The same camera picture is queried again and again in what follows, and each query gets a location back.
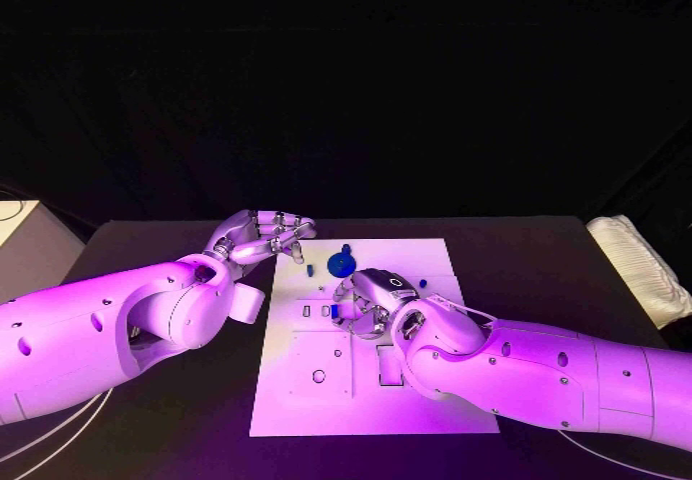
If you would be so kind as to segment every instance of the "robotic hand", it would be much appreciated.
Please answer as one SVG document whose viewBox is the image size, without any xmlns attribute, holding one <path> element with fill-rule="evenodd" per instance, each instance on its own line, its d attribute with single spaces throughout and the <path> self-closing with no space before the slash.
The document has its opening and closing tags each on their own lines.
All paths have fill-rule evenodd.
<svg viewBox="0 0 692 480">
<path fill-rule="evenodd" d="M 264 293 L 235 281 L 282 252 L 303 263 L 314 221 L 238 212 L 202 254 L 83 280 L 0 305 L 0 425 L 52 413 L 254 323 Z"/>
<path fill-rule="evenodd" d="M 363 339 L 391 325 L 403 376 L 425 397 L 457 395 L 539 427 L 631 435 L 692 451 L 689 354 L 497 319 L 437 294 L 421 298 L 385 270 L 354 272 L 334 301 L 350 290 L 363 315 L 333 323 Z"/>
</svg>

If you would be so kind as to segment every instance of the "blue disc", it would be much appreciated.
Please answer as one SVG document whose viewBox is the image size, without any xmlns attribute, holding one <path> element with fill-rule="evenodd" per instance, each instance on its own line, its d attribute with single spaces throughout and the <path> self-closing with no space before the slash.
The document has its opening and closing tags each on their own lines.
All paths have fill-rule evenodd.
<svg viewBox="0 0 692 480">
<path fill-rule="evenodd" d="M 337 278 L 347 277 L 356 271 L 356 259 L 350 255 L 347 244 L 343 245 L 341 251 L 329 257 L 327 270 Z"/>
</svg>

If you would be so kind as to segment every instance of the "small hole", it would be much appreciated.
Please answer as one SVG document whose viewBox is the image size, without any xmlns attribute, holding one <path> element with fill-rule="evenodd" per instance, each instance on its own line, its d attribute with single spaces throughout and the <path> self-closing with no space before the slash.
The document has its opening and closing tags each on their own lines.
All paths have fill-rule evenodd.
<svg viewBox="0 0 692 480">
<path fill-rule="evenodd" d="M 566 363 L 569 362 L 569 359 L 566 358 L 566 353 L 565 352 L 559 352 L 559 355 L 558 355 L 558 365 L 561 367 L 566 367 Z"/>
<path fill-rule="evenodd" d="M 101 319 L 95 313 L 91 314 L 91 324 L 94 325 L 96 332 L 104 330 L 104 324 L 101 323 Z"/>
<path fill-rule="evenodd" d="M 326 378 L 324 370 L 316 370 L 313 372 L 313 382 L 321 383 L 324 381 L 324 378 Z"/>
<path fill-rule="evenodd" d="M 19 347 L 19 351 L 21 352 L 21 355 L 27 357 L 32 354 L 32 347 L 29 346 L 29 343 L 26 342 L 24 337 L 19 339 L 17 347 Z"/>
</svg>

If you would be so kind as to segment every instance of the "white cable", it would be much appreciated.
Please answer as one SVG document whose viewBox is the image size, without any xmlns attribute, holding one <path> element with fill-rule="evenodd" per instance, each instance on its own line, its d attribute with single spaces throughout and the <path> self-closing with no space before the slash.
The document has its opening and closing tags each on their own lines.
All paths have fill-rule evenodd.
<svg viewBox="0 0 692 480">
<path fill-rule="evenodd" d="M 81 410 L 43 435 L 40 436 L 32 443 L 27 443 L 21 448 L 14 450 L 11 453 L 8 453 L 3 458 L 0 458 L 0 463 L 3 463 L 6 460 L 8 460 L 14 455 L 19 455 L 24 450 L 29 450 L 37 443 L 40 443 L 50 435 L 53 435 L 60 428 L 63 428 L 69 422 L 83 413 L 83 411 L 94 405 L 94 402 L 98 400 L 101 397 L 102 393 L 99 393 L 91 400 L 89 403 L 81 408 Z"/>
<path fill-rule="evenodd" d="M 672 477 L 670 475 L 663 475 L 662 473 L 651 472 L 650 470 L 644 470 L 643 468 L 634 467 L 633 465 L 628 465 L 627 463 L 617 461 L 615 459 L 607 457 L 605 455 L 600 454 L 598 452 L 594 452 L 576 440 L 569 438 L 569 435 L 566 435 L 565 432 L 562 432 L 562 430 L 558 430 L 558 432 L 579 448 L 582 448 L 588 453 L 592 453 L 597 457 L 601 457 L 608 462 L 617 463 L 623 467 L 627 467 L 627 468 L 631 468 L 633 470 L 637 470 L 637 472 L 647 473 L 649 475 L 656 475 L 657 477 L 667 478 L 669 480 L 689 480 L 689 479 L 685 479 L 682 477 Z"/>
<path fill-rule="evenodd" d="M 20 480 L 21 478 L 24 478 L 34 470 L 37 470 L 45 465 L 45 463 L 62 452 L 62 450 L 65 450 L 68 445 L 73 442 L 75 438 L 83 432 L 83 429 L 89 426 L 89 423 L 92 422 L 94 418 L 96 418 L 98 412 L 104 408 L 104 405 L 105 405 L 105 402 L 108 401 L 108 397 L 111 396 L 111 393 L 112 393 L 112 388 L 108 390 L 104 401 L 101 402 L 101 405 L 98 406 L 95 412 L 92 413 L 89 419 L 86 420 L 86 423 L 82 425 L 82 428 L 72 435 L 70 439 L 62 444 L 62 447 L 45 458 L 45 460 L 40 461 L 40 463 L 37 463 L 19 477 L 16 477 L 14 480 Z"/>
</svg>

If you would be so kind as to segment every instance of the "wire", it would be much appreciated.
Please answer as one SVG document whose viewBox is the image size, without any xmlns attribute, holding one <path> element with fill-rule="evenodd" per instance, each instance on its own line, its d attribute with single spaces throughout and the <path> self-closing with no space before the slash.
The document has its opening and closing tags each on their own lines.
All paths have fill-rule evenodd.
<svg viewBox="0 0 692 480">
<path fill-rule="evenodd" d="M 76 437 L 83 432 L 85 428 L 89 426 L 89 423 L 94 421 L 94 418 L 96 418 L 98 412 L 104 408 L 104 405 L 105 405 L 105 402 L 108 401 L 108 397 L 111 396 L 111 393 L 112 393 L 112 388 L 108 390 L 104 401 L 101 402 L 101 405 L 98 406 L 95 412 L 92 413 L 89 419 L 86 420 L 86 423 L 82 425 L 82 428 L 79 428 L 79 430 L 72 435 L 69 440 L 62 444 L 60 448 L 19 477 L 16 477 L 14 480 L 20 480 L 21 478 L 24 478 L 34 470 L 37 470 L 47 463 L 47 461 L 62 452 L 62 450 L 68 448 L 68 445 L 75 441 Z"/>
<path fill-rule="evenodd" d="M 89 403 L 81 408 L 81 410 L 32 443 L 27 443 L 21 448 L 8 453 L 3 458 L 0 458 L 0 463 L 8 460 L 14 455 L 19 455 L 23 451 L 29 450 L 37 443 L 40 443 L 50 435 L 53 435 L 57 430 L 60 430 L 72 420 L 85 412 L 85 410 L 94 405 L 94 402 L 99 399 L 102 393 L 99 393 L 91 400 Z"/>
<path fill-rule="evenodd" d="M 621 465 L 623 467 L 631 468 L 637 472 L 647 473 L 649 475 L 656 475 L 657 477 L 667 478 L 669 480 L 689 480 L 682 477 L 672 477 L 670 475 L 663 475 L 662 473 L 651 472 L 650 470 L 644 470 L 643 468 L 634 467 L 633 465 L 617 461 L 615 459 L 607 457 L 598 452 L 594 452 L 588 447 L 585 447 L 574 438 L 569 437 L 569 435 L 562 432 L 562 430 L 558 430 L 559 434 L 579 447 L 582 448 L 588 453 L 592 453 L 597 457 L 601 457 L 604 460 L 608 462 L 617 463 L 617 465 Z"/>
<path fill-rule="evenodd" d="M 14 197 L 14 200 L 19 202 L 19 210 L 17 212 L 10 215 L 8 217 L 4 217 L 4 218 L 0 218 L 0 222 L 3 222 L 4 220 L 10 220 L 10 218 L 14 218 L 20 213 L 21 213 L 21 210 L 24 209 L 24 202 L 21 201 L 21 199 L 11 193 L 8 192 L 7 190 L 0 190 L 0 193 L 6 193 L 10 197 Z"/>
</svg>

